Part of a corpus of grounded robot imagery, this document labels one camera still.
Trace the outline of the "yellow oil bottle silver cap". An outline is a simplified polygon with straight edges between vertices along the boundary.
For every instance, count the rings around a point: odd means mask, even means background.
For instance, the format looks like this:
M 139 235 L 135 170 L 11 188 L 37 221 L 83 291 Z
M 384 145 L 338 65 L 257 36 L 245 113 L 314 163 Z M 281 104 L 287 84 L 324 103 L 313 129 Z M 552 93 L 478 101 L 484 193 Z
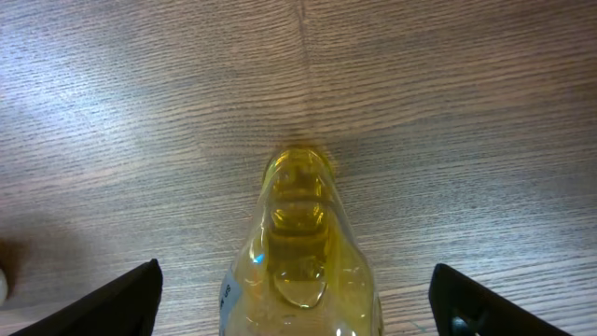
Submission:
M 267 165 L 252 228 L 221 284 L 219 332 L 384 333 L 373 272 L 314 148 L 285 148 Z

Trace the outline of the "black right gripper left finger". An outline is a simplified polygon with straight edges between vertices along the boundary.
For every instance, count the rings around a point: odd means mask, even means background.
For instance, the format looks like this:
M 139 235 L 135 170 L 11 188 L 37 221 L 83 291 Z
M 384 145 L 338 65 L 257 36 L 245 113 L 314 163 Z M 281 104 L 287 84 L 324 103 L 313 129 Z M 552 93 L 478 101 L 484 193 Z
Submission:
M 145 262 L 14 336 L 151 336 L 163 276 L 156 259 Z

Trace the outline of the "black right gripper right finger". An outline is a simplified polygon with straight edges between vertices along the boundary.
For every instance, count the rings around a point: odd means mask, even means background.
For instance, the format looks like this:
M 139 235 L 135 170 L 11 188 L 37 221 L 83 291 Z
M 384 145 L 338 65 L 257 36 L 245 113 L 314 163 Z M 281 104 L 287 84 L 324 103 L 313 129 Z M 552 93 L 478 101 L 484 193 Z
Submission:
M 435 266 L 428 299 L 440 336 L 569 336 L 447 264 Z

